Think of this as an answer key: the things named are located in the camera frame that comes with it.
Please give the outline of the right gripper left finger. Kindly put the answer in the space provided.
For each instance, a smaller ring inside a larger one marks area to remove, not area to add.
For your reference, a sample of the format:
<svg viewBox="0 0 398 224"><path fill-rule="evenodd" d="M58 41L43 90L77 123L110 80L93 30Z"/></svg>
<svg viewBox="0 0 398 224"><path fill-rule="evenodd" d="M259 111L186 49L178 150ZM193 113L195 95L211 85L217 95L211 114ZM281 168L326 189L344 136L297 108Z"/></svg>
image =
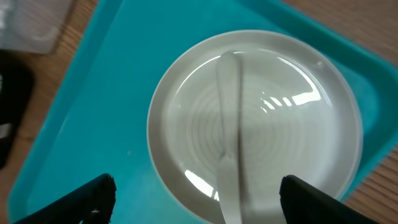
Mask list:
<svg viewBox="0 0 398 224"><path fill-rule="evenodd" d="M109 224L115 203L115 181L101 174L15 224Z"/></svg>

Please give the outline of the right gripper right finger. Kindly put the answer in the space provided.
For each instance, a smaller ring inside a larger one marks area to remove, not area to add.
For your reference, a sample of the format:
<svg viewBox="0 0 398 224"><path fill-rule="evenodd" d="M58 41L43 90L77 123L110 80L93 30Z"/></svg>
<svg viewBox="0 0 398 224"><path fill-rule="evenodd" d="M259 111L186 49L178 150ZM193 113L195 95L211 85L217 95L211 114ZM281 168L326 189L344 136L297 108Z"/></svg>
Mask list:
<svg viewBox="0 0 398 224"><path fill-rule="evenodd" d="M279 195L287 224L377 224L294 175L282 178Z"/></svg>

